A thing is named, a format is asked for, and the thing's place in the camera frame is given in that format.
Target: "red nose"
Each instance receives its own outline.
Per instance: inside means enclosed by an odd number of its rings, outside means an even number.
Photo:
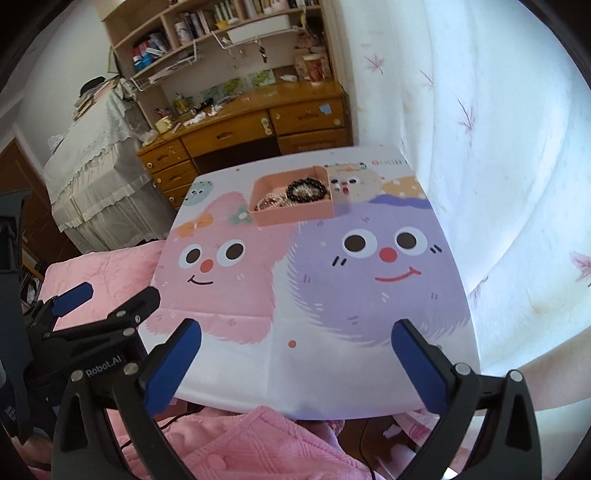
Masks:
[[[203,263],[201,264],[201,267],[199,267],[199,270],[201,270],[201,272],[203,272],[203,273],[207,273],[212,268],[213,268],[213,260],[210,260],[208,258],[207,260],[203,260]]]
[[[396,250],[390,247],[386,247],[386,248],[382,248],[379,251],[379,257],[387,263],[392,263],[394,261],[396,261],[396,259],[398,258],[398,254],[396,253]]]

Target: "purple cartoon character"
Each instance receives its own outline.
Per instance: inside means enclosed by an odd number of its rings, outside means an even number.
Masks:
[[[302,223],[289,258],[295,301],[352,342],[387,343],[403,318],[432,340],[470,319],[428,200],[380,195],[343,216]]]

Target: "curtain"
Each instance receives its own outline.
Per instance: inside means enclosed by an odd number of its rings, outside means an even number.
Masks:
[[[555,478],[591,424],[589,87],[518,0],[323,5],[355,143],[394,145],[415,170],[482,373],[521,368]]]

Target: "cartoon eye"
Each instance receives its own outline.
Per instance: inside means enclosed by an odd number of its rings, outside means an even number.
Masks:
[[[403,254],[420,255],[427,249],[427,237],[413,226],[402,227],[395,238],[396,246]]]
[[[223,267],[236,265],[244,257],[244,250],[241,240],[228,240],[217,249],[217,263]]]
[[[369,230],[356,228],[343,237],[343,250],[353,258],[367,258],[378,249],[378,240]]]
[[[178,258],[178,266],[181,268],[191,268],[201,257],[201,245],[192,244],[186,247]]]

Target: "beige cartoon character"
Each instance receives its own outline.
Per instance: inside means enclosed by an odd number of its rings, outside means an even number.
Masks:
[[[368,202],[382,193],[382,179],[365,164],[332,165],[327,170],[336,203]]]
[[[384,193],[399,198],[426,199],[427,195],[415,177],[401,177],[384,183]]]

